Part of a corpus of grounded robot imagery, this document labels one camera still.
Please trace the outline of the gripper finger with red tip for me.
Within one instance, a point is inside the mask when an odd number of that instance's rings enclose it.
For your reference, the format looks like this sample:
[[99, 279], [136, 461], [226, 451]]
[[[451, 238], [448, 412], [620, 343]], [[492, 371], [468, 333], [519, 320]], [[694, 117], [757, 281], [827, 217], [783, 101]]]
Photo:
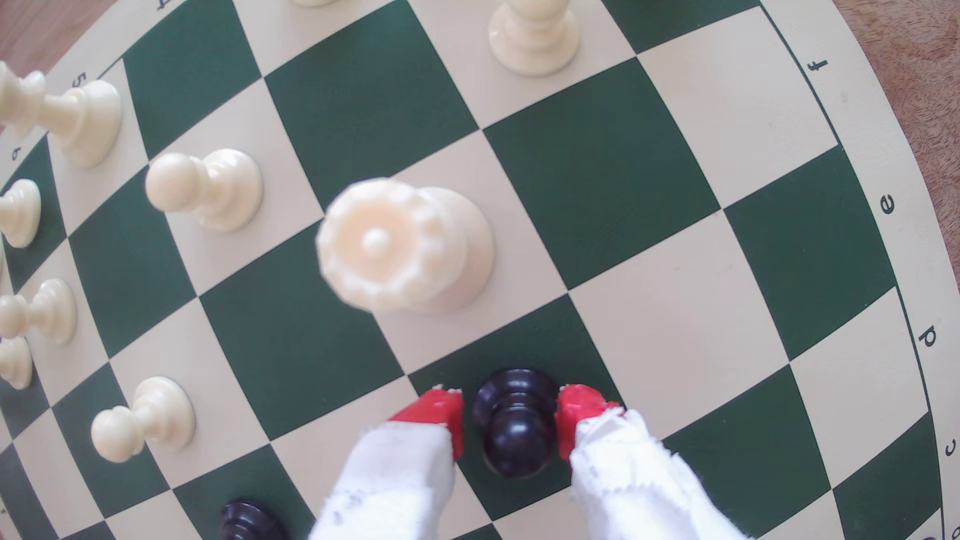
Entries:
[[464, 453], [463, 392], [436, 385], [365, 431], [309, 539], [437, 539]]
[[591, 539], [747, 538], [639, 411], [571, 383], [558, 391], [555, 421]]

